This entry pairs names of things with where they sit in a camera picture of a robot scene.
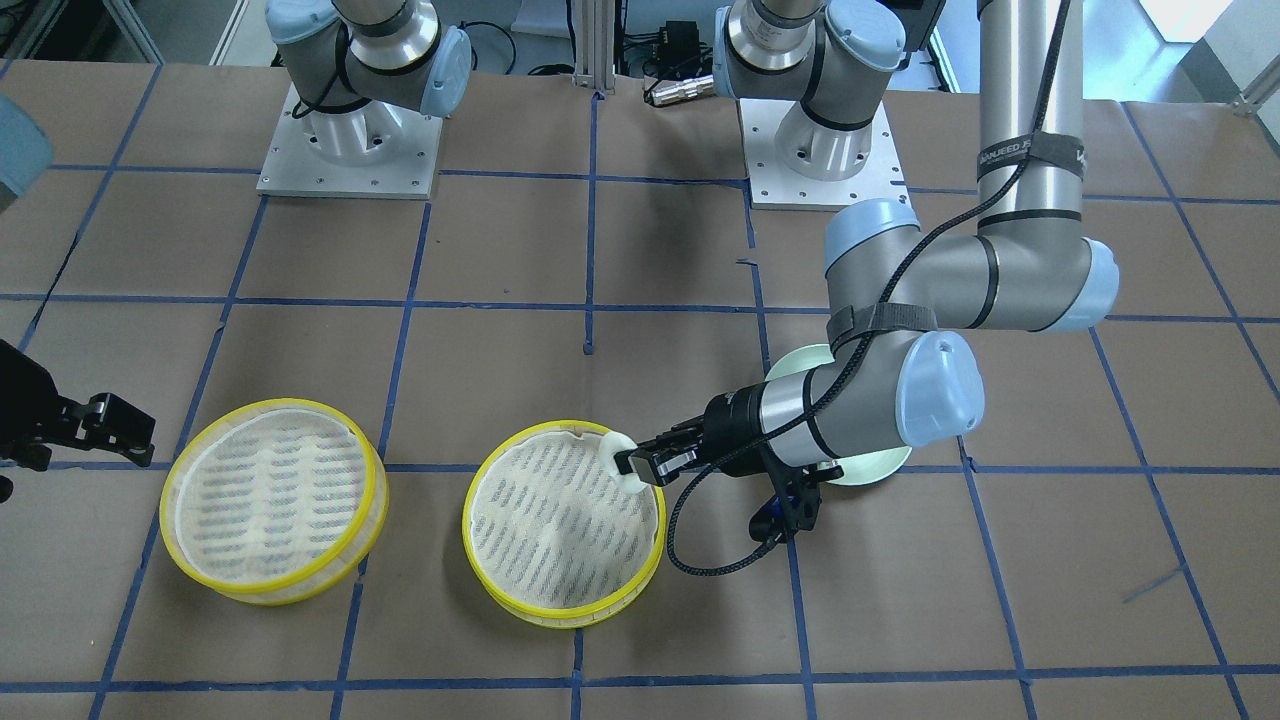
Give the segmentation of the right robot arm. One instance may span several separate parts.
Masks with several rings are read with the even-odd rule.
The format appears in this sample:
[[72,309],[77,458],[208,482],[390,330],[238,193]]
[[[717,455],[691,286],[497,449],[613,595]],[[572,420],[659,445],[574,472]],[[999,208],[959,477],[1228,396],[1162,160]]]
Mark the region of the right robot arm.
[[[256,184],[266,197],[426,200],[442,122],[460,105],[471,42],[430,1],[269,1],[291,77]],[[156,421],[124,398],[64,397],[50,373],[3,345],[1,451],[44,471],[52,446],[146,468]]]

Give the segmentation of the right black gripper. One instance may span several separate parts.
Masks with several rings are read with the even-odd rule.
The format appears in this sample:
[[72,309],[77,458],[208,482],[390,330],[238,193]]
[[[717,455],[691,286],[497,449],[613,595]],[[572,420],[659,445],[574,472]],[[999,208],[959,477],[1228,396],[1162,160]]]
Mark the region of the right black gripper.
[[1,342],[1,451],[4,460],[35,471],[49,469],[50,445],[101,450],[137,468],[154,460],[156,420],[114,393],[87,404],[61,397],[50,373]]

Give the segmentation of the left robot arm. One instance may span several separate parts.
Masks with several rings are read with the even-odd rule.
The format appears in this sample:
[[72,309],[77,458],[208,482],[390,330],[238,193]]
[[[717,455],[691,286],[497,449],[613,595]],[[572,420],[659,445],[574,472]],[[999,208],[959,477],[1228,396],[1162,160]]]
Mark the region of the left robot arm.
[[979,201],[925,233],[899,199],[867,199],[826,227],[831,363],[713,397],[636,445],[598,450],[627,489],[685,468],[774,474],[980,424],[986,392],[960,329],[1071,332],[1114,306],[1112,251],[1082,228],[1082,10],[1070,1],[979,1]]

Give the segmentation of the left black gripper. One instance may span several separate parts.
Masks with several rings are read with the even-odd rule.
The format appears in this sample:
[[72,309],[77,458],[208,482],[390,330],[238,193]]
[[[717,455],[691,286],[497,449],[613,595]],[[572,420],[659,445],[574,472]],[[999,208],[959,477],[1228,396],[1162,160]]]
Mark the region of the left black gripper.
[[704,466],[765,434],[760,410],[764,386],[717,395],[701,415],[640,442],[630,462],[652,487],[666,487],[686,468]]

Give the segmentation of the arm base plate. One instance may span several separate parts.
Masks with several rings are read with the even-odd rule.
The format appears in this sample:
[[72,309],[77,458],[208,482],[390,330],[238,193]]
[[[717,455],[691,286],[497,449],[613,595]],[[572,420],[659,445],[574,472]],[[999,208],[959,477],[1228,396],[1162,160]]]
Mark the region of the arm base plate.
[[884,105],[855,131],[818,126],[785,100],[741,99],[739,115],[754,208],[840,211],[870,199],[910,204]]
[[444,119],[384,102],[296,119],[288,90],[256,190],[273,197],[428,201]]

